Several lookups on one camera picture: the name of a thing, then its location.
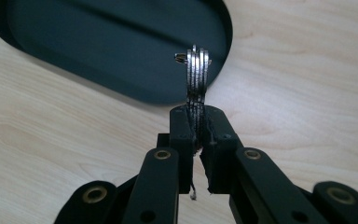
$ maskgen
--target clamp jaw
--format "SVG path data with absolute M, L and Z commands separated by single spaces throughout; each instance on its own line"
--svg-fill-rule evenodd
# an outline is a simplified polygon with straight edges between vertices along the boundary
M 336 182 L 312 193 L 295 186 L 263 151 L 244 147 L 224 112 L 205 106 L 200 154 L 213 194 L 229 194 L 237 223 L 358 223 L 358 192 Z M 121 186 L 80 187 L 55 223 L 177 223 L 178 194 L 190 192 L 196 137 L 185 105 L 171 110 L 140 173 Z

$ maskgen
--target wood grain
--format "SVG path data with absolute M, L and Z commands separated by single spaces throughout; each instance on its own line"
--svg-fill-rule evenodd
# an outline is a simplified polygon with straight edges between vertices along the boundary
M 234 39 L 206 101 L 241 141 L 311 190 L 358 190 L 358 1 L 227 0 Z M 0 39 L 0 223 L 52 223 L 75 189 L 139 171 L 170 106 L 146 105 Z M 228 197 L 180 197 L 180 223 L 234 223 Z

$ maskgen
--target wooden table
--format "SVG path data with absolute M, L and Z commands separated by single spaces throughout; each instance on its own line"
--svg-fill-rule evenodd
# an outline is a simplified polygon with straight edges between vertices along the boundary
M 311 190 L 358 190 L 358 1 L 227 0 L 234 39 L 206 103 Z M 75 189 L 139 172 L 174 105 L 134 101 L 0 39 L 0 223 L 52 223 Z M 233 223 L 228 196 L 180 197 L 180 223 Z

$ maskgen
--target metal ring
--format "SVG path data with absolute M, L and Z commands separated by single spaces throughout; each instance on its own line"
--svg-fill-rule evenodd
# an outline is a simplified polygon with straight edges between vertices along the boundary
M 107 195 L 107 189 L 104 186 L 93 186 L 83 193 L 83 202 L 98 203 Z
M 251 159 L 251 160 L 258 160 L 261 158 L 261 155 L 258 151 L 251 150 L 251 149 L 243 152 L 243 155 L 245 155 L 245 157 L 247 157 L 248 159 Z
M 155 158 L 158 160 L 166 160 L 171 156 L 171 152 L 167 150 L 159 150 L 155 153 Z
M 351 195 L 351 193 L 347 192 L 345 189 L 331 187 L 328 188 L 326 192 L 328 196 L 339 203 L 354 204 L 356 202 L 353 195 Z

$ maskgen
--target black plastic arm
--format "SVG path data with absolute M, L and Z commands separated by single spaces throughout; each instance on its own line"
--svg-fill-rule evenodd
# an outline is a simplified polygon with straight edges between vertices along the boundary
M 178 194 L 189 193 L 196 139 L 186 107 L 171 111 L 170 133 L 158 135 L 140 173 L 116 187 L 94 181 L 59 213 L 61 223 L 176 223 Z M 243 147 L 226 115 L 205 106 L 201 160 L 208 190 L 229 194 L 237 223 L 358 223 L 358 192 L 323 182 L 312 193 L 295 186 L 263 151 Z

